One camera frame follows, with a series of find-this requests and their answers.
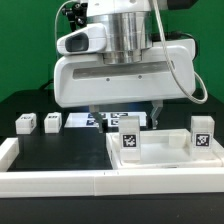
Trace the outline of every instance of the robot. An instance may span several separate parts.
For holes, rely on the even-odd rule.
[[[166,41],[159,15],[159,10],[186,9],[195,3],[196,0],[81,0],[72,9],[63,8],[73,32],[57,41],[57,50],[63,57],[54,71],[56,102],[61,107],[88,105],[100,132],[104,128],[99,114],[102,104],[151,101],[150,118],[156,129],[163,100],[188,97],[195,103],[204,103],[207,91],[192,62],[196,54],[194,40]],[[152,39],[153,10],[159,42]],[[75,23],[81,29],[75,30]],[[192,97],[195,76],[201,83],[203,100]]]

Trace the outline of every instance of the white container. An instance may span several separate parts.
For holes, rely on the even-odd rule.
[[[186,142],[181,143],[180,147],[170,144],[170,136],[176,133],[186,136]],[[106,136],[108,155],[113,169],[116,170],[223,166],[224,150],[215,139],[211,146],[211,159],[204,158],[203,155],[197,159],[192,158],[191,135],[185,129],[140,132],[141,160],[135,162],[121,160],[119,141],[119,133],[108,133]]]

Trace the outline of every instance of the small white cube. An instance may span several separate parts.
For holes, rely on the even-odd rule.
[[[193,159],[212,159],[212,141],[215,122],[210,116],[191,117],[191,139]]]
[[[120,117],[120,159],[123,161],[140,161],[140,121],[138,116]]]
[[[31,134],[34,128],[37,126],[37,116],[34,113],[22,114],[16,120],[16,133],[18,135]]]
[[[61,125],[61,113],[49,113],[44,120],[45,133],[59,133]]]

